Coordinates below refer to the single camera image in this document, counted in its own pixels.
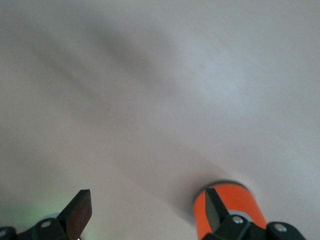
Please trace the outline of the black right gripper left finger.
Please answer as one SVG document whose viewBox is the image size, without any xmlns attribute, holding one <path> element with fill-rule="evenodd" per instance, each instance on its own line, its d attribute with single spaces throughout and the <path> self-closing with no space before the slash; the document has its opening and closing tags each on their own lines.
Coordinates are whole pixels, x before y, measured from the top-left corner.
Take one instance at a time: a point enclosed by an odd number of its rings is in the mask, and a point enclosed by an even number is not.
<svg viewBox="0 0 320 240">
<path fill-rule="evenodd" d="M 1 227 L 0 238 L 2 240 L 79 240 L 91 216 L 91 191 L 82 189 L 57 217 L 40 220 L 21 233 L 17 233 L 12 226 Z"/>
</svg>

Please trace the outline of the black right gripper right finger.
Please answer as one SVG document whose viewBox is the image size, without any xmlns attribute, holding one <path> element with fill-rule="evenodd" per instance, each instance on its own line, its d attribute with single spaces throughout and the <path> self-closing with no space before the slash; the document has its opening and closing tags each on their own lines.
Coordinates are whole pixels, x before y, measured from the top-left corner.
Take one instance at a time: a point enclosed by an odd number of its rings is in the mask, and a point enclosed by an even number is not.
<svg viewBox="0 0 320 240">
<path fill-rule="evenodd" d="M 305 240 L 293 225 L 269 222 L 263 229 L 239 214 L 230 214 L 218 192 L 205 189 L 205 214 L 211 232 L 205 240 Z"/>
</svg>

